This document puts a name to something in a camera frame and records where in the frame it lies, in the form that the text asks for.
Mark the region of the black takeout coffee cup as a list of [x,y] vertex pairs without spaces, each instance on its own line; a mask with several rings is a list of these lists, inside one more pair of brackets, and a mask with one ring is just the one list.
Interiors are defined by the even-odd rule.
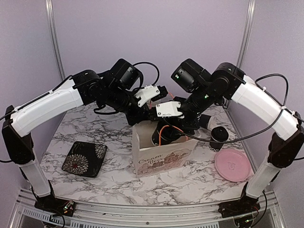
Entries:
[[176,128],[159,121],[152,134],[151,140],[153,145],[159,146],[168,145],[173,141],[178,140],[180,137],[182,137],[182,134]]
[[223,144],[224,144],[223,142],[211,141],[209,143],[209,149],[213,152],[218,152],[222,149]]

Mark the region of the black coffee cup lid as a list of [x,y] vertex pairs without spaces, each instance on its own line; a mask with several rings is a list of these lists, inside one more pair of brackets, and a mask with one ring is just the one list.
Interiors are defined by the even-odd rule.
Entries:
[[225,142],[229,137],[228,131],[222,126],[215,127],[211,130],[211,138],[217,142]]

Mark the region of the white paper takeout bag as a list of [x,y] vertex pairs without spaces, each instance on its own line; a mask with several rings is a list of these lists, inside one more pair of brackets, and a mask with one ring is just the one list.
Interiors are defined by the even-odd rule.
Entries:
[[132,128],[132,155],[137,178],[182,167],[197,145],[197,140],[185,136],[168,145],[154,145],[152,134],[156,127],[156,122],[143,121]]

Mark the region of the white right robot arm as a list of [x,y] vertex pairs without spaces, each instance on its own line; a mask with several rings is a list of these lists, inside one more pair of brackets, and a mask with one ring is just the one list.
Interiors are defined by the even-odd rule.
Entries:
[[171,78],[190,94],[179,108],[185,120],[193,120],[213,103],[225,98],[245,110],[247,121],[256,116],[273,129],[268,155],[246,184],[244,196],[235,203],[238,212],[247,212],[254,205],[254,199],[262,194],[281,169],[293,163],[302,148],[304,129],[299,117],[229,62],[221,63],[210,74],[188,58],[175,69]]

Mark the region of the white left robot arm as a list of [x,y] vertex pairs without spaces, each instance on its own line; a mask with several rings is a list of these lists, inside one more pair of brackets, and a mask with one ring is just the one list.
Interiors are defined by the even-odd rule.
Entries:
[[160,89],[156,84],[132,89],[137,80],[143,81],[142,72],[135,65],[119,59],[105,72],[84,70],[26,104],[7,107],[1,132],[9,157],[19,166],[49,211],[58,210],[60,201],[53,196],[51,184],[35,158],[30,132],[55,116],[93,102],[124,113],[131,126],[146,120],[146,103],[158,96]]

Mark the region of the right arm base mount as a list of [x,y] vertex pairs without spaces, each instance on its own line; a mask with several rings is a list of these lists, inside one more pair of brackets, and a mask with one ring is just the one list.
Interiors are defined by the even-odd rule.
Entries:
[[255,199],[246,195],[247,185],[248,182],[244,185],[242,189],[240,199],[222,202],[218,205],[218,212],[221,214],[222,218],[238,216],[256,210],[260,210],[258,198]]

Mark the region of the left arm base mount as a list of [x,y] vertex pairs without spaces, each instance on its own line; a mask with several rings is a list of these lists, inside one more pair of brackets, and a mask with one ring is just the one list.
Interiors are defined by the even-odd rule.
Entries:
[[55,213],[57,215],[64,215],[72,217],[75,211],[76,203],[73,200],[59,199],[55,197],[53,187],[48,181],[50,186],[50,195],[39,197],[35,192],[33,187],[31,191],[36,198],[34,207],[40,210]]

